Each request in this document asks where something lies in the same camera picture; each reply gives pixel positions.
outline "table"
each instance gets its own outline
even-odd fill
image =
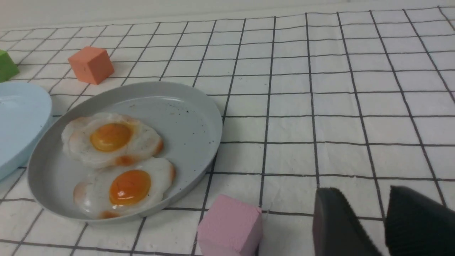
[[[455,209],[455,5],[311,11],[183,22],[76,25],[0,32],[20,74],[53,116],[103,91],[173,81],[212,97],[222,144],[184,199],[142,221],[88,226],[32,199],[26,167],[0,183],[1,255],[200,255],[196,227],[227,194],[263,208],[260,256],[314,255],[318,186],[344,192],[388,255],[389,186]],[[67,58],[108,50],[115,73],[79,82]]]

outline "green cube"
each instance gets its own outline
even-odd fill
[[[19,69],[7,52],[0,50],[0,82],[4,82],[19,73]]]

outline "plate rim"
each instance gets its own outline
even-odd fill
[[[47,133],[49,133],[51,128],[58,122],[58,120],[57,120],[57,121],[55,121],[53,124],[51,124],[48,127],[48,129],[46,130],[45,133],[42,134],[42,137],[40,138],[40,140],[36,144],[35,148],[33,149],[32,154],[30,155],[29,164],[28,164],[28,167],[27,167],[28,168],[28,170],[27,170],[27,185],[29,186],[29,189],[30,189],[30,192],[31,192],[31,195],[32,195],[34,201],[40,207],[42,207],[43,209],[47,210],[49,213],[52,213],[52,214],[54,214],[56,216],[65,218],[67,220],[85,222],[85,223],[88,223],[88,224],[96,224],[96,225],[98,225],[98,224],[102,225],[102,224],[108,224],[108,223],[123,223],[123,222],[128,222],[128,221],[131,221],[131,220],[142,219],[144,217],[151,216],[151,215],[153,215],[153,214],[155,214],[157,212],[162,211],[164,208],[166,208],[171,203],[174,203],[177,200],[181,199],[182,197],[186,196],[189,192],[191,192],[194,189],[194,187],[197,184],[200,183],[200,181],[203,179],[203,177],[206,174],[207,168],[211,165],[213,159],[215,158],[215,156],[216,156],[216,154],[218,152],[219,146],[221,144],[221,138],[222,138],[222,132],[223,132],[223,122],[222,122],[222,115],[221,115],[216,103],[214,102],[214,100],[211,99],[207,94],[205,94],[204,92],[202,92],[201,90],[199,90],[197,88],[194,88],[194,87],[182,84],[182,83],[165,82],[165,81],[149,81],[149,82],[132,83],[132,84],[128,84],[128,85],[125,85],[125,86],[122,86],[122,87],[117,87],[117,88],[114,88],[114,89],[111,89],[111,90],[107,90],[105,92],[101,92],[101,93],[99,93],[97,95],[94,95],[91,98],[87,99],[86,101],[82,102],[81,104],[77,105],[76,107],[74,107],[74,108],[70,109],[69,111],[65,112],[64,114],[62,114],[62,116],[60,116],[60,118],[63,118],[63,117],[68,116],[68,115],[71,115],[73,112],[77,112],[78,109],[83,108],[85,105],[89,104],[92,101],[95,101],[96,98],[98,98],[100,96],[107,95],[109,93],[121,92],[122,90],[125,90],[126,87],[154,86],[154,85],[160,85],[160,86],[170,85],[170,86],[180,87],[180,89],[184,88],[184,89],[193,90],[196,93],[199,93],[201,96],[206,97],[207,99],[209,99],[210,104],[212,105],[212,107],[214,109],[216,109],[216,111],[219,113],[219,115],[216,116],[217,120],[215,121],[216,123],[218,123],[218,125],[220,127],[219,137],[217,138],[217,140],[214,143],[216,145],[216,147],[214,147],[215,149],[212,152],[209,152],[207,154],[208,161],[201,167],[201,170],[200,170],[201,173],[194,180],[192,180],[188,185],[186,185],[186,187],[184,187],[184,189],[178,191],[174,196],[168,197],[168,198],[162,200],[160,203],[154,205],[153,207],[151,207],[149,209],[146,209],[146,210],[143,210],[143,211],[140,211],[140,212],[131,213],[131,214],[128,214],[128,215],[122,215],[122,216],[119,216],[119,217],[109,218],[109,219],[90,219],[89,217],[87,217],[85,219],[81,219],[81,218],[73,218],[73,217],[69,217],[69,216],[65,216],[65,215],[56,213],[56,212],[48,209],[47,207],[45,207],[39,200],[37,200],[37,198],[35,196],[35,193],[32,190],[31,185],[30,185],[31,183],[33,183],[33,181],[31,181],[31,179],[30,179],[30,171],[29,170],[30,170],[30,166],[32,166],[35,161],[42,161],[42,159],[35,159],[36,158],[36,157],[34,157],[35,156],[35,152],[36,152],[36,150],[39,149],[39,145],[41,143],[43,143],[45,135]]]
[[[49,95],[49,93],[41,86],[30,83],[30,82],[17,82],[17,81],[5,81],[1,83],[1,86],[12,86],[18,88],[18,86],[22,86],[23,89],[21,90],[26,90],[28,88],[34,88],[37,92],[39,92],[38,97],[44,99],[46,103],[48,103],[46,106],[46,119],[45,122],[43,122],[41,129],[37,131],[33,135],[33,139],[29,141],[27,144],[24,145],[24,147],[19,150],[16,154],[14,154],[9,160],[5,161],[4,163],[0,163],[0,181],[3,180],[6,176],[10,175],[12,172],[17,170],[18,167],[20,167],[20,164],[23,162],[27,161],[31,153],[35,150],[35,146],[38,144],[39,140],[41,137],[46,133],[47,129],[50,127],[50,120],[52,117],[52,98]],[[4,168],[10,167],[11,165],[14,164],[14,162],[20,162],[18,163],[18,166],[13,167],[11,170],[7,170]]]

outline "pink cube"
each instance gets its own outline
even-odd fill
[[[197,227],[204,256],[252,256],[262,238],[262,210],[219,195]]]

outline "gray plate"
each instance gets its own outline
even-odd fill
[[[132,215],[93,220],[73,203],[74,186],[91,171],[62,152],[61,133],[73,119],[98,112],[131,115],[153,127],[164,140],[156,157],[177,171],[158,205]],[[43,135],[28,167],[28,183],[38,204],[54,214],[90,223],[121,222],[154,214],[188,193],[203,178],[222,135],[220,112],[211,98],[192,87],[171,82],[142,82],[94,96],[57,120]]]

